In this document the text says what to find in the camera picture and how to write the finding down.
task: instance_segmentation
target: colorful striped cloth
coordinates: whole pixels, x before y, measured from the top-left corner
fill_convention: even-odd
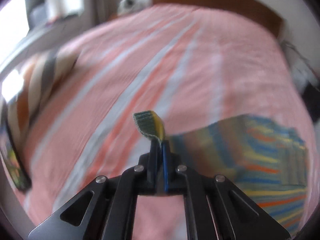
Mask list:
[[[255,114],[294,127],[309,149],[300,226],[319,199],[313,125],[279,45],[239,15],[160,5],[103,24],[69,42],[72,75],[32,126],[22,161],[32,189],[18,199],[38,224],[97,175],[138,163],[150,142],[132,114],[154,110],[168,134]],[[133,238],[186,239],[182,197],[139,197]]]
[[[296,234],[306,199],[308,152],[294,129],[241,115],[168,139],[185,165],[208,177],[225,175]]]

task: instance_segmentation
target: metal screw head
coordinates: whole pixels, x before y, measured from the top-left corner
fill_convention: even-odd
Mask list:
[[[142,172],[144,170],[144,167],[142,165],[136,165],[134,167],[135,172]]]
[[[185,165],[179,165],[179,166],[177,167],[177,171],[182,172],[182,171],[186,171],[186,170],[187,170],[187,166],[185,166]]]
[[[106,177],[105,176],[98,176],[96,178],[96,182],[97,183],[104,183],[106,181]]]
[[[223,176],[223,175],[217,175],[216,176],[216,181],[217,182],[224,182],[226,180],[226,177],[225,176]]]

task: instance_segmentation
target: pink bedsheet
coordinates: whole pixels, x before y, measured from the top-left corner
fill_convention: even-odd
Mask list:
[[[162,5],[69,42],[81,56],[33,126],[23,163],[33,187],[17,196],[37,225],[97,175],[137,164],[149,141],[132,113],[152,109],[170,134],[240,114],[295,127],[309,154],[301,225],[319,198],[312,122],[274,37],[239,15]],[[186,239],[183,200],[139,197],[134,239]]]

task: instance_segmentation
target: white stripe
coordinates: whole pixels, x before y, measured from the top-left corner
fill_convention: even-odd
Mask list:
[[[180,15],[181,13],[175,14],[170,18],[174,18],[178,15]],[[154,27],[155,25],[157,25],[158,23],[160,23],[161,21],[163,21],[164,19],[161,18],[160,20],[153,22],[151,25],[148,26],[148,29],[151,29],[152,27]],[[103,60],[107,54],[109,54],[111,52],[111,50],[113,50],[115,47],[120,46],[122,43],[124,43],[125,41],[129,40],[130,38],[133,38],[134,36],[144,32],[145,30],[141,30],[141,31],[135,31],[134,33],[130,34],[129,36],[125,37],[124,39],[118,41],[115,45],[112,45],[109,49],[107,49],[106,51],[104,51],[101,55],[97,56],[97,55],[92,55],[92,57],[94,57],[94,59],[90,62],[90,64],[96,64],[98,62],[100,62],[101,60]]]
[[[184,29],[185,31],[184,31],[183,33],[180,33],[181,35],[179,34],[180,37],[181,37],[187,30],[189,30],[189,29],[191,28],[191,26],[193,26],[193,25],[195,24],[195,22],[196,22],[196,19],[193,21],[193,23],[192,23],[190,26],[188,26],[187,28]],[[178,86],[179,86],[179,81],[180,81],[180,79],[181,79],[181,77],[182,77],[182,75],[183,75],[183,70],[184,70],[184,68],[185,68],[185,65],[186,65],[187,62],[189,61],[189,58],[190,58],[191,53],[192,53],[192,50],[193,50],[194,47],[195,47],[195,40],[198,38],[198,36],[199,36],[199,34],[201,33],[201,31],[202,31],[202,28],[196,32],[196,34],[195,34],[194,37],[193,37],[193,40],[190,42],[190,44],[188,45],[188,47],[187,47],[184,55],[183,55],[182,58],[180,59],[180,61],[179,61],[179,63],[178,63],[178,66],[177,66],[174,74],[173,74],[173,75],[170,77],[170,79],[169,79],[170,84],[166,86],[166,89],[164,90],[164,93],[163,93],[162,97],[160,98],[159,102],[158,102],[157,105],[156,105],[156,110],[157,110],[157,108],[162,108],[163,106],[169,107],[168,99],[169,99],[169,98],[172,98],[174,92],[176,91],[176,89],[177,89]],[[117,138],[115,138],[115,140],[112,142],[112,145],[111,145],[110,149],[113,148],[115,145],[116,145],[117,148],[119,147],[119,144],[117,144]],[[101,173],[102,169],[103,169],[104,166],[106,165],[107,160],[108,160],[108,157],[109,157],[109,155],[106,153],[104,162],[103,162],[103,164],[100,166],[100,168],[99,168],[99,170],[98,170],[98,172],[97,172],[97,176]]]
[[[66,117],[68,117],[73,109],[82,101],[83,97],[90,91],[90,89],[108,72],[110,71],[114,66],[119,64],[122,60],[124,60],[130,53],[134,52],[136,49],[138,49],[140,46],[145,44],[147,41],[151,40],[153,37],[164,31],[165,29],[169,28],[173,24],[182,21],[188,17],[188,15],[185,15],[177,20],[174,20],[168,24],[166,24],[164,27],[157,29],[153,33],[151,33],[149,36],[141,39],[138,41],[135,45],[131,46],[130,48],[123,51],[116,59],[114,59],[112,62],[110,62],[104,69],[102,69],[100,72],[98,72],[87,84],[85,87],[83,87],[80,92],[76,95],[76,97],[68,104],[68,106],[64,109],[64,111],[56,118],[54,124],[50,127],[50,129],[47,131],[46,135],[43,137],[41,143],[35,150],[35,154],[33,155],[31,159],[30,164],[30,174],[32,177],[33,170],[36,166],[37,161],[41,157],[42,151],[45,149],[47,144],[50,142],[51,137],[58,131],[59,127],[63,124]],[[27,193],[27,196],[24,201],[24,209],[27,211],[29,208],[29,202],[30,202],[30,193]]]
[[[212,61],[215,58],[215,65],[212,66],[212,71],[215,71],[214,76],[214,94],[211,101],[211,109],[212,109],[212,116],[210,123],[215,123],[221,119],[221,111],[222,111],[222,98],[223,98],[223,82],[221,76],[221,66],[222,66],[222,55],[218,53],[212,57]]]
[[[123,43],[125,43],[127,40],[131,39],[132,37],[134,37],[135,35],[137,35],[139,32],[134,32],[132,33],[131,35],[128,35],[127,37],[117,41],[116,43],[113,43],[109,49],[107,49],[105,52],[103,52],[102,56],[99,57],[99,56],[96,56],[96,60],[92,60],[92,61],[89,61],[87,63],[88,66],[92,66],[94,64],[97,64],[98,62],[100,62],[103,57],[106,57],[112,50],[114,50],[115,48],[117,48],[118,46],[121,46]],[[60,96],[60,95],[63,95],[65,93],[67,93],[70,88],[74,85],[74,83],[78,82],[78,77],[81,76],[82,74],[82,71],[80,70],[79,72],[77,72],[76,74],[74,74],[74,76],[72,77],[72,80],[70,80],[68,83],[65,83],[61,89],[57,92],[57,97]]]
[[[29,88],[28,88],[28,108],[29,117],[38,108],[41,98],[41,80],[44,64],[48,58],[48,53],[41,54],[36,62],[35,68],[32,72]]]
[[[174,229],[172,233],[171,240],[186,240],[187,236],[187,223],[186,215],[182,214],[178,220],[178,226]]]
[[[177,22],[174,21],[169,23],[163,28],[167,28],[171,26],[173,23]],[[161,49],[153,59],[139,72],[137,77],[134,81],[127,87],[127,89],[119,96],[118,100],[112,106],[106,117],[102,120],[99,124],[95,132],[92,134],[90,139],[88,140],[81,156],[79,157],[78,161],[76,162],[73,170],[71,171],[69,177],[67,178],[62,190],[60,191],[59,195],[57,196],[52,211],[54,212],[57,210],[62,204],[64,204],[67,200],[72,197],[80,184],[83,181],[83,178],[86,174],[87,169],[92,164],[95,156],[99,152],[101,145],[104,142],[106,135],[110,132],[112,127],[114,126],[116,120],[121,115],[121,111],[119,109],[125,109],[126,106],[129,104],[137,90],[141,87],[144,81],[148,78],[152,70],[160,63],[162,58],[167,54],[169,50],[177,43],[179,38],[194,25],[192,22],[190,25],[185,27],[179,34],[174,37],[168,45],[166,45],[163,49]]]
[[[164,93],[162,94],[158,103],[153,109],[162,119],[164,119],[167,116],[169,107],[171,105],[172,97],[180,85],[180,82],[185,74],[186,67],[188,66],[190,58],[193,55],[193,51],[196,47],[197,40],[200,34],[203,32],[203,30],[204,30],[204,27],[200,28],[194,35],[193,40],[188,45],[183,57],[178,63],[175,73],[170,77],[166,85],[166,88],[164,90]],[[150,141],[145,137],[141,137],[141,139],[139,139],[139,141],[136,143],[135,147],[133,148],[130,154],[130,157],[128,158],[126,167],[124,169],[126,170],[127,168],[136,165],[139,161],[140,155],[149,152],[149,149],[150,149]]]
[[[125,25],[122,25],[120,28],[116,29],[117,32],[109,32],[107,36],[107,38],[110,38],[112,36],[117,36],[124,28],[126,28],[132,21],[134,21],[138,14],[134,14],[132,16],[130,16],[131,21],[126,23]],[[88,46],[91,46],[91,41],[99,41],[99,38],[101,37],[103,31],[105,31],[105,29],[108,29],[109,25],[112,24],[112,22],[108,22],[105,24],[102,24],[100,26],[97,26],[95,30],[89,30],[86,33],[83,33],[82,35],[76,37],[73,41],[69,42],[69,44],[67,45],[67,51],[71,50],[74,51],[74,49],[76,49],[77,47],[81,46],[81,49],[86,49]]]
[[[129,39],[133,38],[134,36],[137,36],[138,34],[140,34],[142,31],[136,31],[133,32],[132,34],[129,34],[128,36],[126,36],[125,38],[117,41],[116,43],[112,44],[109,49],[103,51],[100,55],[96,55],[95,53],[93,53],[93,55],[91,57],[93,57],[93,59],[89,58],[89,65],[92,64],[98,64],[100,61],[102,61],[112,50],[114,50],[115,48],[121,46],[123,43],[125,43],[126,41],[128,41]]]
[[[64,53],[61,50],[57,52],[54,64],[53,83],[55,83],[57,79],[64,78],[69,74],[78,56],[78,53]]]
[[[122,34],[122,33],[126,33],[126,32],[127,32],[126,29],[129,28],[129,27],[132,28],[132,25],[139,27],[140,24],[141,24],[144,20],[147,20],[149,17],[153,16],[154,14],[156,14],[156,16],[158,16],[158,15],[159,15],[158,10],[154,9],[154,10],[152,10],[151,13],[149,13],[149,14],[143,13],[143,16],[142,16],[142,17],[138,17],[139,13],[136,14],[136,15],[131,19],[131,21],[128,22],[126,25],[121,26],[120,28],[114,29],[113,31],[109,31],[108,35],[103,35],[103,37],[101,38],[101,39],[103,39],[103,40],[100,42],[100,45],[102,45],[106,40],[111,40],[112,38],[118,37],[118,36],[119,36],[120,34]],[[182,12],[179,12],[179,13],[177,13],[177,14],[171,15],[171,16],[169,16],[169,17],[168,17],[168,16],[166,16],[166,17],[160,17],[160,20],[159,20],[159,21],[161,21],[161,20],[163,20],[163,19],[171,19],[171,18],[173,18],[173,17],[175,17],[175,16],[177,16],[177,15],[179,15],[179,14],[182,14]],[[148,26],[147,29],[139,30],[139,31],[136,31],[136,32],[137,32],[137,33],[141,33],[142,31],[146,31],[146,30],[152,28],[153,26],[154,26],[154,23],[152,23],[150,26]],[[97,37],[96,39],[91,38],[91,41],[92,41],[92,40],[95,41],[95,42],[94,42],[95,44],[100,41],[99,37]],[[83,50],[86,51],[86,50],[88,50],[88,49],[89,49],[89,50],[92,49],[92,44],[91,44],[90,41],[89,41],[88,43],[86,43],[86,45],[84,45],[84,46],[82,47],[82,51],[83,51]]]

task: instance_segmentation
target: striped towel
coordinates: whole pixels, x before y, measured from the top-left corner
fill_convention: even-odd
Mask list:
[[[240,115],[180,135],[165,136],[153,111],[133,115],[139,132],[161,143],[188,167],[232,180],[291,236],[297,233],[307,191],[307,149],[294,129],[268,118]]]
[[[8,105],[8,125],[13,143],[22,151],[28,130],[49,97],[68,75],[78,58],[76,53],[47,51],[28,59],[21,68],[21,93]]]

